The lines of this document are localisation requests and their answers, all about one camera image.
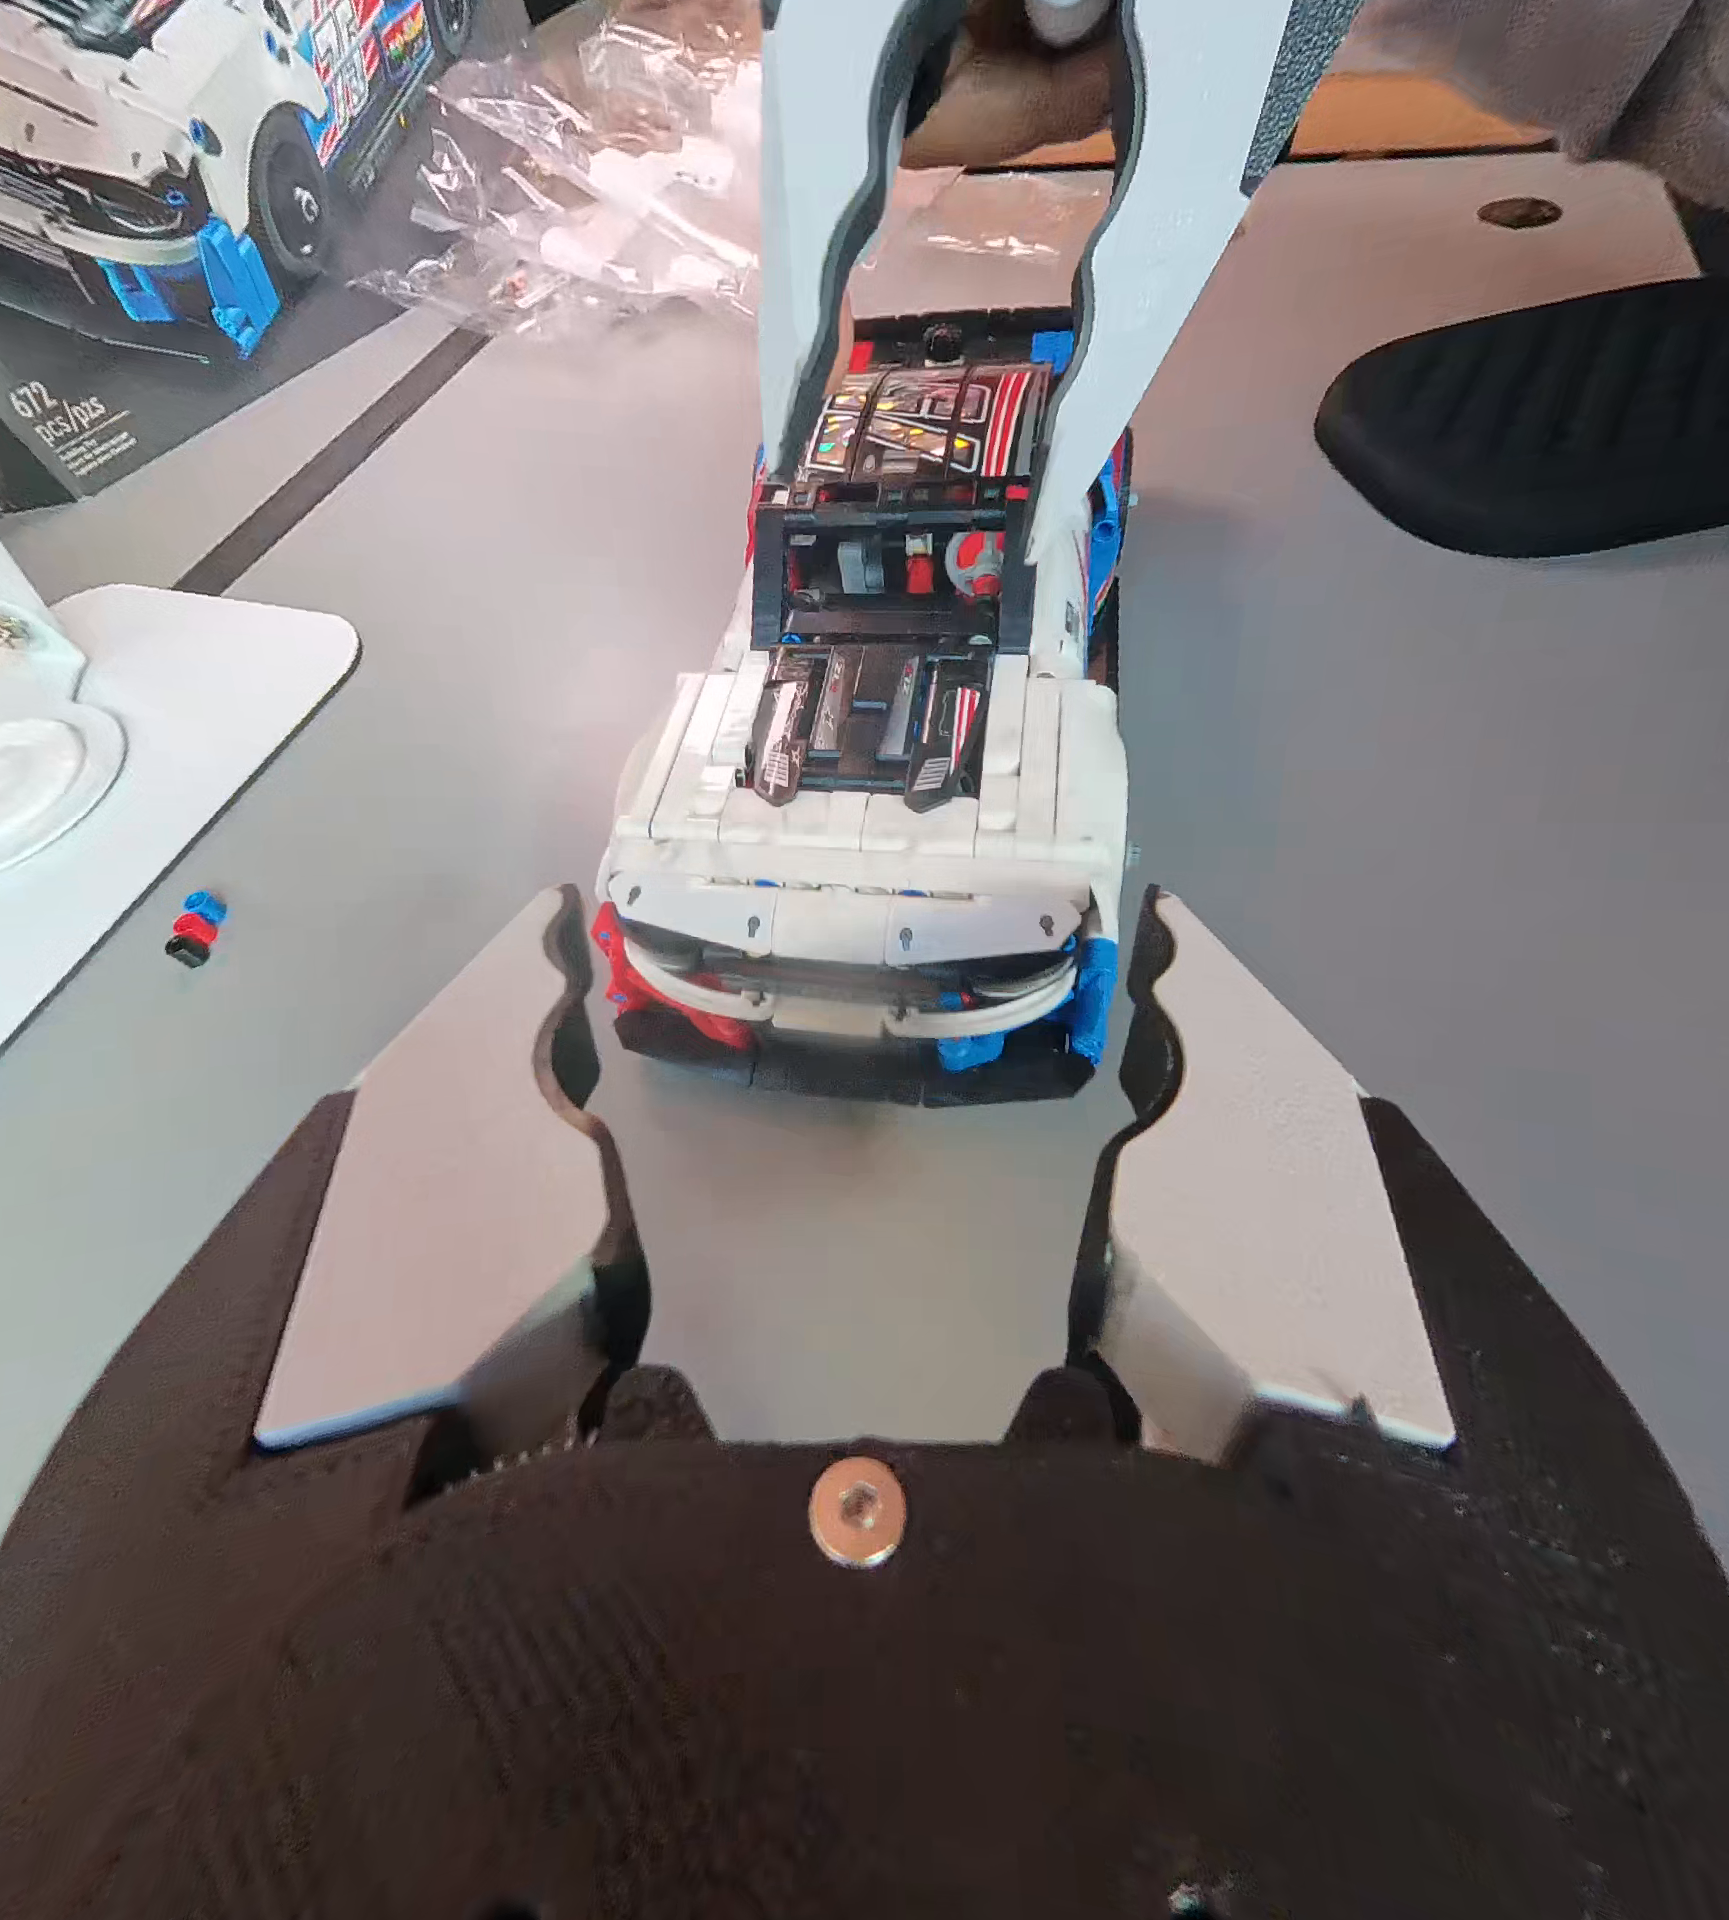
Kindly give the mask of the person's right forearm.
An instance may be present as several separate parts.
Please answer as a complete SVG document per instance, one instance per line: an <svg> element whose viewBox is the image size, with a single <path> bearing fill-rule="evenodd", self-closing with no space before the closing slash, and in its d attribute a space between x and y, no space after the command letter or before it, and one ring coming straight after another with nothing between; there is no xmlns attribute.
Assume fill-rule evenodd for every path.
<svg viewBox="0 0 1729 1920"><path fill-rule="evenodd" d="M1372 2L1355 36L1577 162L1729 218L1729 2Z"/></svg>

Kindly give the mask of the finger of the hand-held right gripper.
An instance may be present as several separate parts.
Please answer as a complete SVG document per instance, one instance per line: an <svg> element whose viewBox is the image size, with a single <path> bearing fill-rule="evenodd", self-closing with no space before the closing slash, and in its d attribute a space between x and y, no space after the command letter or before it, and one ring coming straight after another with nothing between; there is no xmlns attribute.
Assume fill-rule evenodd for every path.
<svg viewBox="0 0 1729 1920"><path fill-rule="evenodd" d="M1293 6L1117 3L1126 97L1117 185L1073 283L1075 346L1032 467L1026 559L1044 565L1230 239Z"/></svg>
<svg viewBox="0 0 1729 1920"><path fill-rule="evenodd" d="M952 2L763 3L759 392L771 475L821 419L843 299L876 234L921 67Z"/></svg>

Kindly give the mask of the white book stand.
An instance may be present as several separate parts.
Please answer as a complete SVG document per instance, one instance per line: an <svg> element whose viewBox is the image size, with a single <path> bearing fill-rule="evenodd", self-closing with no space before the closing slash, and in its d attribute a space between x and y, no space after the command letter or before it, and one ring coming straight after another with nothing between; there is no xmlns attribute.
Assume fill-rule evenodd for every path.
<svg viewBox="0 0 1729 1920"><path fill-rule="evenodd" d="M0 1053L349 679L340 616L108 583L0 539Z"/></svg>

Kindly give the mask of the wood-edged table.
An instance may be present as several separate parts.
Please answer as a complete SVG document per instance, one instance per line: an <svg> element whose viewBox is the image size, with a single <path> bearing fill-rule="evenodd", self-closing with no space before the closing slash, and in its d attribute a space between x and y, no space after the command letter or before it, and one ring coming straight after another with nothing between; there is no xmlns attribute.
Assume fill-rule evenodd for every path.
<svg viewBox="0 0 1729 1920"><path fill-rule="evenodd" d="M1452 85L1397 69L1344 69L1316 83L1289 142L1294 162L1548 152L1548 132L1484 112Z"/></svg>

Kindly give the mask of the grey desk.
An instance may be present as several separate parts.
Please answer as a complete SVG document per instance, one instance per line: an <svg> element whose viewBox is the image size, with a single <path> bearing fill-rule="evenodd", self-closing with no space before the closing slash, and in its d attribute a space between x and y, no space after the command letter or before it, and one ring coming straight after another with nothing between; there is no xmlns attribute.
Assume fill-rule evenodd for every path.
<svg viewBox="0 0 1729 1920"><path fill-rule="evenodd" d="M1310 438L1357 354L1686 276L1642 171L1294 162L1135 426L1135 888L1399 1102L1638 1406L1729 1572L1729 531L1551 565L1406 538ZM733 604L736 328L412 314L110 492L11 519L52 596L345 616L349 682L0 1058L0 1535L300 1113L533 894ZM229 903L205 968L165 953Z"/></svg>

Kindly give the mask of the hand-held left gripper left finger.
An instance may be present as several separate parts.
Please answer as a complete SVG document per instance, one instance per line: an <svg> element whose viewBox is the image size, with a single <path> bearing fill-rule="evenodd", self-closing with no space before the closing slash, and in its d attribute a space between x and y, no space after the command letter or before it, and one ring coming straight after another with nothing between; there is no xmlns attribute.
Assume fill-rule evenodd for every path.
<svg viewBox="0 0 1729 1920"><path fill-rule="evenodd" d="M650 1277L589 1102L591 946L545 888L360 1072L252 1428L295 1453L400 1422L569 1444L634 1360Z"/></svg>

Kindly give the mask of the crumpled clear plastic bags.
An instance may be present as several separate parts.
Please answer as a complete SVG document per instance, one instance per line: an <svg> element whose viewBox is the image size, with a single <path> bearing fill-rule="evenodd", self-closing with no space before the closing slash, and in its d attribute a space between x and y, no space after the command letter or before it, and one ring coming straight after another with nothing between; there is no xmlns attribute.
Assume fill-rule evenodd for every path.
<svg viewBox="0 0 1729 1920"><path fill-rule="evenodd" d="M756 3L540 3L435 85L405 219L353 289L487 337L567 341L760 301Z"/></svg>

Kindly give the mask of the black toy car box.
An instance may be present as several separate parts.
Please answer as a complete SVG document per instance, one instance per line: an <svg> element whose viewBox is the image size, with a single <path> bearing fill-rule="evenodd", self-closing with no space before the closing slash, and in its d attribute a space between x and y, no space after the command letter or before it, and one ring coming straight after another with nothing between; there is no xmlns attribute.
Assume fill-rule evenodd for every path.
<svg viewBox="0 0 1729 1920"><path fill-rule="evenodd" d="M437 83L520 3L0 3L0 513L88 498L397 307Z"/></svg>

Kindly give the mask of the toy brick race car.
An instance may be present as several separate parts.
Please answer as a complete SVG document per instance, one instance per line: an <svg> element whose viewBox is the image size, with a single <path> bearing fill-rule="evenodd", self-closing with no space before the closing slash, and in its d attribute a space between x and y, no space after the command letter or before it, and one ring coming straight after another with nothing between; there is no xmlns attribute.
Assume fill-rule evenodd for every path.
<svg viewBox="0 0 1729 1920"><path fill-rule="evenodd" d="M1025 510L1068 310L866 317L756 454L707 669L619 780L591 935L616 1041L773 1091L1066 1100L1109 1045L1129 775L1129 433L1041 588Z"/></svg>

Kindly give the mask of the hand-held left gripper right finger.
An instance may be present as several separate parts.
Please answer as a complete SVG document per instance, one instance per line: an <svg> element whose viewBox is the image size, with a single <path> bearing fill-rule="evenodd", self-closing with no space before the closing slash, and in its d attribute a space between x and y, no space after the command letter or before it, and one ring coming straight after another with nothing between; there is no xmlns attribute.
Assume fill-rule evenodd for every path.
<svg viewBox="0 0 1729 1920"><path fill-rule="evenodd" d="M1148 1452L1233 1456L1268 1415L1449 1452L1359 1082L1164 888L1144 894L1126 991L1130 1118L1076 1244L1073 1360Z"/></svg>

